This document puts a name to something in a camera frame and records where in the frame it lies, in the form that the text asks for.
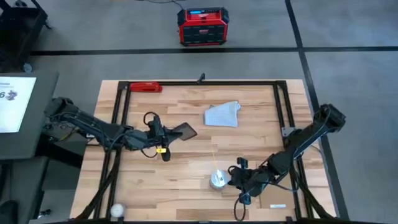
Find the concrete floor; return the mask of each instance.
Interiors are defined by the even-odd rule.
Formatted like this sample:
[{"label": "concrete floor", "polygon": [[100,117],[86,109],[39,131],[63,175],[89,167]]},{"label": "concrete floor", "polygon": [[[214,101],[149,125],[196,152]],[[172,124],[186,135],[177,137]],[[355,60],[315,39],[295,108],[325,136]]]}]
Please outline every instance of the concrete floor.
[{"label": "concrete floor", "polygon": [[[36,50],[109,50],[182,48],[174,4],[135,0],[38,0],[54,30],[44,29]],[[283,0],[186,0],[189,7],[224,6],[231,23],[221,47],[295,47]],[[398,45],[395,0],[292,0],[304,47]],[[396,223],[398,214],[398,52],[307,53],[320,103],[333,103],[347,124],[330,135],[349,217]],[[135,78],[301,78],[298,53],[145,54],[31,57],[35,71],[60,73],[56,96],[66,96],[83,110],[95,108],[101,80]],[[70,204],[78,171],[61,165],[67,180],[50,175],[50,198]],[[68,217],[60,208],[55,219]]]}]

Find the white cloth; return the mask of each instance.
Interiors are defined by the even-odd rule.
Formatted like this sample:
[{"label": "white cloth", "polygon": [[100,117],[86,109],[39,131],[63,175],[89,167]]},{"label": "white cloth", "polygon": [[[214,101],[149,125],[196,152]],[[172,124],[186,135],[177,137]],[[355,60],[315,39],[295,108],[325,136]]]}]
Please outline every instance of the white cloth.
[{"label": "white cloth", "polygon": [[237,101],[211,107],[205,111],[205,125],[238,127],[238,110],[241,105]]}]

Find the red power station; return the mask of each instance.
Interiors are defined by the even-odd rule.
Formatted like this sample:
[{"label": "red power station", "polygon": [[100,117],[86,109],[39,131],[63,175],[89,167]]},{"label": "red power station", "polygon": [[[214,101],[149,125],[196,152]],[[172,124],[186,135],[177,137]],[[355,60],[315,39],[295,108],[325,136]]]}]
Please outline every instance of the red power station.
[{"label": "red power station", "polygon": [[177,15],[182,45],[220,45],[226,42],[229,17],[224,7],[186,9]]}]

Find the red object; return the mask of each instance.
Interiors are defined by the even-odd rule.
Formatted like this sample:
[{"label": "red object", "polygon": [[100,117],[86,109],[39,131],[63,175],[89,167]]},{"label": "red object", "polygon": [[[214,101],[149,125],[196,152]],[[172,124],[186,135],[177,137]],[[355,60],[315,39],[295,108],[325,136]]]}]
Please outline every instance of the red object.
[{"label": "red object", "polygon": [[225,8],[187,9],[177,15],[182,45],[221,45],[226,42],[229,17]]},{"label": "red object", "polygon": [[163,88],[157,82],[142,82],[131,84],[130,90],[133,92],[160,93]]}]

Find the wooden tabletop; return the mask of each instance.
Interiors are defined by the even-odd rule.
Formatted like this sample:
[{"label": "wooden tabletop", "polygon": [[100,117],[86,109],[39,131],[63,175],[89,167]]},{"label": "wooden tabletop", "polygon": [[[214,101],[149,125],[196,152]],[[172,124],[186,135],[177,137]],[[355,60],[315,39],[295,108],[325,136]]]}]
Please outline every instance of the wooden tabletop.
[{"label": "wooden tabletop", "polygon": [[[286,82],[296,127],[304,128],[312,122],[312,116],[303,82]],[[102,82],[95,110],[97,118],[111,121],[117,85],[117,80]],[[210,105],[235,100],[241,105],[237,128],[204,125],[203,114]],[[222,191],[213,190],[209,178],[215,167],[227,169],[236,165],[236,158],[241,156],[249,160],[249,168],[256,168],[272,153],[283,149],[271,86],[164,86],[162,93],[133,93],[127,124],[147,130],[142,117],[148,111],[159,114],[168,128],[188,122],[198,135],[188,141],[174,141],[170,145],[172,159],[169,162],[163,162],[160,156],[149,159],[139,151],[123,151],[115,202],[127,206],[126,220],[234,220],[233,205],[239,191],[232,186]],[[153,155],[155,151],[146,149],[146,153]],[[77,216],[96,193],[103,157],[102,147],[87,147],[71,217]],[[306,150],[303,163],[310,190],[325,209],[335,215],[317,144]],[[268,186],[264,192],[271,191],[272,187]],[[274,189],[275,195],[271,196],[286,194],[279,190]],[[107,198],[106,194],[102,217]],[[286,216],[295,216],[293,208],[270,208],[259,198],[252,198],[252,204],[246,207],[246,220],[285,220]]]}]

